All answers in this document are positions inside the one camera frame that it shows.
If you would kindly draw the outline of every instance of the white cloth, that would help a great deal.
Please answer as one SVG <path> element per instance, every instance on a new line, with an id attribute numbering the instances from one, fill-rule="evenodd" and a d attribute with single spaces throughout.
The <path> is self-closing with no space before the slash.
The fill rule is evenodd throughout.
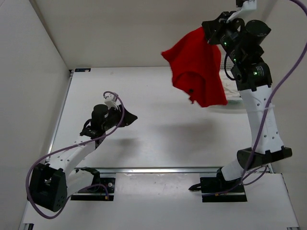
<path id="1" fill-rule="evenodd" d="M 233 77 L 232 73 L 230 71 L 228 71 L 227 73 L 231 77 Z M 221 78 L 221 81 L 222 81 L 222 85 L 223 85 L 223 88 L 224 88 L 226 99 L 239 98 L 240 94 L 239 94 L 239 92 L 236 88 L 236 81 L 228 79 L 224 70 L 220 71 L 220 78 Z"/>

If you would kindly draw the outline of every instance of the white enclosure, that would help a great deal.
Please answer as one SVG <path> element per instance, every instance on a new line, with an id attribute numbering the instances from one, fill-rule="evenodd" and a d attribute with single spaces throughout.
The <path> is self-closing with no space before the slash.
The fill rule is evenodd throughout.
<path id="1" fill-rule="evenodd" d="M 307 57 L 273 100 L 280 135 L 293 157 L 274 164 L 276 174 L 246 187 L 245 203 L 202 204 L 200 194 L 187 190 L 199 183 L 200 167 L 224 166 L 237 150 L 249 147 L 248 119 L 240 109 L 190 104 L 172 87 L 160 53 L 202 21 L 235 10 L 235 3 L 0 0 L 0 229 L 24 230 L 28 223 L 34 230 L 237 229 L 243 219 L 241 229 L 307 229 Z M 258 0 L 257 12 L 246 20 L 254 18 L 272 29 L 262 47 L 276 85 L 307 41 L 307 18 L 288 0 Z M 74 73 L 66 97 L 68 69 L 78 67 L 92 71 Z M 46 221 L 26 205 L 27 170 L 51 148 L 74 142 L 105 90 L 117 92 L 139 119 L 117 130 L 79 166 L 175 167 L 182 173 L 122 171 L 114 202 L 70 201 L 58 221 Z M 182 167 L 197 168 L 185 174 Z"/>

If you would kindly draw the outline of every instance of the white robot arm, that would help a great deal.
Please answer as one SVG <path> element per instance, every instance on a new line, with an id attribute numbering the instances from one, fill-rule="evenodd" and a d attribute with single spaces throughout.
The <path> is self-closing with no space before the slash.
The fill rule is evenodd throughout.
<path id="1" fill-rule="evenodd" d="M 223 12 L 217 19 L 202 23 L 207 42 L 221 45 L 226 51 L 226 58 L 234 63 L 231 72 L 246 107 L 252 133 L 251 148 L 239 150 L 235 161 L 218 170 L 216 183 L 212 185 L 216 192 L 227 191 L 240 184 L 246 170 L 292 156 L 292 150 L 284 146 L 279 136 L 274 106 L 270 102 L 270 68 L 261 58 L 264 51 L 260 44 L 271 29 L 262 21 L 252 20 L 245 24 L 240 18 L 256 10 L 256 0 L 236 0 L 236 3 L 239 7 L 237 12 Z"/>
<path id="2" fill-rule="evenodd" d="M 96 169 L 75 168 L 103 142 L 106 131 L 114 126 L 129 126 L 137 119 L 116 101 L 115 94 L 109 95 L 105 97 L 105 104 L 94 107 L 92 118 L 85 122 L 80 136 L 72 143 L 79 143 L 76 148 L 53 155 L 47 164 L 39 163 L 34 167 L 29 189 L 35 204 L 57 212 L 72 194 L 89 185 L 100 184 Z"/>

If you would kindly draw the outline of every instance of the red fabric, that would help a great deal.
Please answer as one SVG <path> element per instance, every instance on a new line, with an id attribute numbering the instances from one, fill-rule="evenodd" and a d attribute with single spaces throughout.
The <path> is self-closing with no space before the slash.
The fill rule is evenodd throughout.
<path id="1" fill-rule="evenodd" d="M 201 107 L 227 104 L 219 76 L 221 52 L 209 45 L 200 27 L 184 36 L 173 48 L 162 52 L 173 72 L 173 85 L 190 95 Z"/>

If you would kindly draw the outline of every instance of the purple cable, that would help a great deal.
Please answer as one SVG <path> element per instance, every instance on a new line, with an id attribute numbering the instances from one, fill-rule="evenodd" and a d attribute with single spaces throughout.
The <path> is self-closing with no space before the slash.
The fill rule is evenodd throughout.
<path id="1" fill-rule="evenodd" d="M 289 0 L 291 2 L 294 2 L 296 5 L 298 5 L 303 11 L 304 13 L 306 14 L 307 16 L 307 7 L 300 1 L 300 0 Z M 236 187 L 238 187 L 240 184 L 243 184 L 243 181 L 248 178 L 253 172 L 255 172 L 256 170 L 258 170 L 259 168 L 257 168 L 256 170 L 253 170 L 251 171 L 249 174 L 247 174 L 247 176 L 245 176 L 245 173 L 247 172 L 252 160 L 253 160 L 253 157 L 255 155 L 255 151 L 256 151 L 256 148 L 259 144 L 259 141 L 260 141 L 260 137 L 261 137 L 261 133 L 262 133 L 262 130 L 263 130 L 263 127 L 264 127 L 264 123 L 265 123 L 265 119 L 267 117 L 267 114 L 268 114 L 268 109 L 269 109 L 269 106 L 270 106 L 270 103 L 272 102 L 272 98 L 274 97 L 274 95 L 276 94 L 276 92 L 279 90 L 279 88 L 282 86 L 282 84 L 284 84 L 284 82 L 289 78 L 289 76 L 294 72 L 294 70 L 297 68 L 297 66 L 301 63 L 301 61 L 303 60 L 305 54 L 307 52 L 307 43 L 305 44 L 305 47 L 301 53 L 301 55 L 299 56 L 298 60 L 296 61 L 296 63 L 293 65 L 293 67 L 290 69 L 290 71 L 283 77 L 283 79 L 277 84 L 277 86 L 273 89 L 271 95 L 269 96 L 268 100 L 267 100 L 267 103 L 265 105 L 265 110 L 264 110 L 264 113 L 263 113 L 263 117 L 262 117 L 262 120 L 261 120 L 261 124 L 260 124 L 260 127 L 259 127 L 259 131 L 258 131 L 258 134 L 257 134 L 257 138 L 255 140 L 255 144 L 252 148 L 252 151 L 251 151 L 251 154 L 248 158 L 248 161 L 245 165 L 245 168 L 242 172 L 242 176 L 241 176 L 241 182 L 236 184 L 233 188 L 231 189 L 228 189 L 228 190 L 225 190 L 225 191 L 222 191 L 222 192 L 218 192 L 218 193 L 211 193 L 211 194 L 206 194 L 206 195 L 203 195 L 203 196 L 214 196 L 214 195 L 220 195 L 220 194 L 225 194 L 225 193 L 228 193 L 230 191 L 232 191 L 233 189 L 235 189 Z M 267 166 L 264 170 L 264 172 L 254 181 L 248 183 L 248 184 L 243 184 L 243 185 L 250 185 L 252 183 L 255 183 L 257 180 L 259 180 L 264 174 L 265 172 L 267 171 Z"/>
<path id="2" fill-rule="evenodd" d="M 121 123 L 123 122 L 124 116 L 125 116 L 125 107 L 124 107 L 124 103 L 123 103 L 123 101 L 118 97 L 118 95 L 117 95 L 116 93 L 110 92 L 110 91 L 106 91 L 106 92 L 104 92 L 103 95 L 105 96 L 105 94 L 107 94 L 107 93 L 110 93 L 110 94 L 116 96 L 117 99 L 119 100 L 119 102 L 121 103 L 121 106 L 122 106 L 122 111 L 121 111 L 122 114 L 121 114 L 120 121 L 119 121 L 119 123 L 117 124 L 117 126 L 115 126 L 115 128 L 114 128 L 111 132 L 109 132 L 108 134 L 105 134 L 105 135 L 103 135 L 103 136 L 101 136 L 101 137 L 98 137 L 98 138 L 95 138 L 95 139 L 92 139 L 92 140 L 88 140 L 88 141 L 85 141 L 85 142 L 82 142 L 82 143 L 78 143 L 78 144 L 75 144 L 75 145 L 71 145 L 71 146 L 62 148 L 62 149 L 60 149 L 60 150 L 54 151 L 54 152 L 52 152 L 52 153 L 49 153 L 49 154 L 47 154 L 47 155 L 45 155 L 45 156 L 39 158 L 39 159 L 30 167 L 30 169 L 29 169 L 29 171 L 28 171 L 28 174 L 27 174 L 27 176 L 26 176 L 26 179 L 25 179 L 25 190 L 26 190 L 27 197 L 28 197 L 28 200 L 29 200 L 30 204 L 32 205 L 32 207 L 34 208 L 34 210 L 35 210 L 39 215 L 41 215 L 42 217 L 44 217 L 44 218 L 46 218 L 46 219 L 54 219 L 54 218 L 56 218 L 56 217 L 63 211 L 63 209 L 64 209 L 65 206 L 64 206 L 62 209 L 60 209 L 60 211 L 59 211 L 56 215 L 54 215 L 54 216 L 47 216 L 46 214 L 44 214 L 44 213 L 37 207 L 37 205 L 35 204 L 34 200 L 33 200 L 32 197 L 31 197 L 30 188 L 29 188 L 29 181 L 30 181 L 30 175 L 31 175 L 32 170 L 35 168 L 35 166 L 36 166 L 38 163 L 40 163 L 42 160 L 44 160 L 44 159 L 47 158 L 47 157 L 50 157 L 50 156 L 52 156 L 52 155 L 54 155 L 54 154 L 57 154 L 57 153 L 59 153 L 59 152 L 62 152 L 62 151 L 66 151 L 66 150 L 73 149 L 73 148 L 78 147 L 78 146 L 80 146 L 80 145 L 86 145 L 86 144 L 91 143 L 91 142 L 93 142 L 93 141 L 105 139 L 106 137 L 108 137 L 108 136 L 110 136 L 111 134 L 113 134 L 113 133 L 115 132 L 115 130 L 118 129 L 118 127 L 119 127 L 119 126 L 121 125 Z M 103 187 L 104 190 L 106 191 L 106 196 L 108 197 L 107 189 L 106 189 L 106 187 L 105 187 L 103 184 L 91 185 L 91 186 L 86 187 L 86 188 L 84 188 L 84 189 L 88 189 L 88 188 L 92 188 L 92 187 L 96 187 L 96 186 L 101 186 L 101 187 Z"/>

